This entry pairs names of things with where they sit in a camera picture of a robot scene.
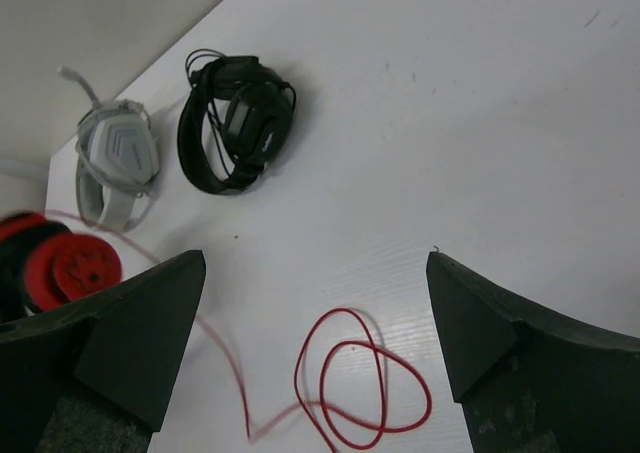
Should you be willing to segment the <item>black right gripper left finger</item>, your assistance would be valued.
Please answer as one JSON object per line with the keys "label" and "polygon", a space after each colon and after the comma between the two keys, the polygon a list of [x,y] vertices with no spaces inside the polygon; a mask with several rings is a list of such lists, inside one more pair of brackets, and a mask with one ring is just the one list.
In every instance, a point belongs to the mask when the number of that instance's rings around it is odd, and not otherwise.
{"label": "black right gripper left finger", "polygon": [[199,250],[1,326],[4,452],[145,452],[162,428],[206,276]]}

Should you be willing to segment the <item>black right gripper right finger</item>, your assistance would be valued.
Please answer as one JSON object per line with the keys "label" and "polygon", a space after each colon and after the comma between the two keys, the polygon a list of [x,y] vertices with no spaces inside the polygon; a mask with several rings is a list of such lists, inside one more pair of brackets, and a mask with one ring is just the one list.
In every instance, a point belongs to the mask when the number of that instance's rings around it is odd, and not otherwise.
{"label": "black right gripper right finger", "polygon": [[426,278],[474,451],[638,451],[637,338],[537,304],[439,251]]}

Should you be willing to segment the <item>red and black headphones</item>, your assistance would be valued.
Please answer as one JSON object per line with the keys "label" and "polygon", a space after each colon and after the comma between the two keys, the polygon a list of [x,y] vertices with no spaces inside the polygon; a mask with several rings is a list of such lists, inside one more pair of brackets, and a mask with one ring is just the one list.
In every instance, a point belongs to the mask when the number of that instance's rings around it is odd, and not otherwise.
{"label": "red and black headphones", "polygon": [[47,312],[119,284],[122,263],[100,237],[36,212],[1,219],[1,321]]}

